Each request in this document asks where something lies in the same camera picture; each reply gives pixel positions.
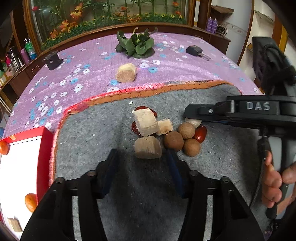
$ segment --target fish tank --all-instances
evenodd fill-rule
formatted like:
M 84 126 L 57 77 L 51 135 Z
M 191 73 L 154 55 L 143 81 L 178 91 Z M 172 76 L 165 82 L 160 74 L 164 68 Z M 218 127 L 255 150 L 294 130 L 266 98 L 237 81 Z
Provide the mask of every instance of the fish tank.
M 186 24 L 188 0 L 28 0 L 41 50 L 81 33 L 123 23 Z

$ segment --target floral tablecloth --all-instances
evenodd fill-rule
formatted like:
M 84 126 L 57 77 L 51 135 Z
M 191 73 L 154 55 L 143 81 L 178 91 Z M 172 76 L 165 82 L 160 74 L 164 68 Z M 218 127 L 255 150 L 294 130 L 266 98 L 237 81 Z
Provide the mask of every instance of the floral tablecloth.
M 66 108 L 92 96 L 130 87 L 226 80 L 244 95 L 260 94 L 235 63 L 204 40 L 169 33 L 157 33 L 153 38 L 155 54 L 147 59 L 128 59 L 124 53 L 116 53 L 116 35 L 59 52 L 64 61 L 53 71 L 43 66 L 32 79 L 14 105 L 4 136 L 39 126 L 55 132 Z M 207 61 L 187 54 L 185 50 L 190 45 L 198 45 L 211 59 Z M 118 67 L 125 63 L 137 67 L 132 83 L 115 80 Z

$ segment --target gray fabric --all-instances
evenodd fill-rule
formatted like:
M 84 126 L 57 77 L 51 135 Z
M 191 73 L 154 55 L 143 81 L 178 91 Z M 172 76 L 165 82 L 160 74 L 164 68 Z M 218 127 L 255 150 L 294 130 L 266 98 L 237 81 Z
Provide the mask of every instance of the gray fabric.
M 152 97 L 98 104 L 72 115 L 58 138 L 57 176 L 66 180 L 78 178 L 105 160 L 111 148 L 117 148 L 119 171 L 110 193 L 98 200 L 108 240 L 177 240 L 187 200 L 177 195 L 164 158 L 144 160 L 134 156 L 133 144 L 138 136 L 131 130 L 134 121 L 131 112 L 134 106 L 148 106 L 157 112 L 157 120 L 170 118 L 177 129 L 188 104 L 214 104 L 229 95 L 239 95 L 239 92 L 230 85 L 170 91 Z M 199 155 L 187 157 L 180 151 L 179 158 L 206 177 L 228 176 L 250 203 L 260 168 L 256 144 L 258 131 L 213 123 L 205 123 L 205 126 L 207 137 Z M 163 146 L 163 138 L 158 139 Z M 204 240 L 210 238 L 213 210 L 210 200 Z M 265 208 L 260 202 L 255 206 L 254 214 L 261 228 L 265 228 Z M 73 204 L 73 220 L 75 237 L 81 240 L 77 199 Z

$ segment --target screw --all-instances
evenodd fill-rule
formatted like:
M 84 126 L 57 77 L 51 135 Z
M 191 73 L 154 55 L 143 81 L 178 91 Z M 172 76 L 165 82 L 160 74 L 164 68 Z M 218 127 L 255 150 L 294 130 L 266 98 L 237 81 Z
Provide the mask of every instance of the screw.
M 228 177 L 221 177 L 221 180 L 225 183 L 229 183 L 230 182 L 230 179 Z
M 96 171 L 95 170 L 90 170 L 90 171 L 87 172 L 87 175 L 92 177 L 92 176 L 96 175 Z
M 56 183 L 62 183 L 63 181 L 65 181 L 65 179 L 63 177 L 58 177 L 56 179 Z
M 199 174 L 199 172 L 197 170 L 190 170 L 189 171 L 190 176 L 196 177 L 198 174 Z

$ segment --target human hand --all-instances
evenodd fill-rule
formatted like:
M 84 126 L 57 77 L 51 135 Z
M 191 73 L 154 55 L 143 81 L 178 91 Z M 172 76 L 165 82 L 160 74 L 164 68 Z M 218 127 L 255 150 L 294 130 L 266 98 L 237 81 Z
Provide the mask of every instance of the human hand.
M 286 170 L 283 171 L 282 175 L 274 170 L 272 162 L 272 154 L 268 151 L 265 160 L 265 170 L 262 180 L 262 197 L 261 200 L 263 204 L 272 208 L 274 203 L 279 202 L 282 198 L 282 192 L 279 189 L 282 183 L 292 184 L 296 182 L 296 163 L 292 164 Z M 296 196 L 296 185 L 294 187 L 293 193 L 283 200 L 278 205 L 277 213 L 280 214 L 290 203 L 295 200 Z

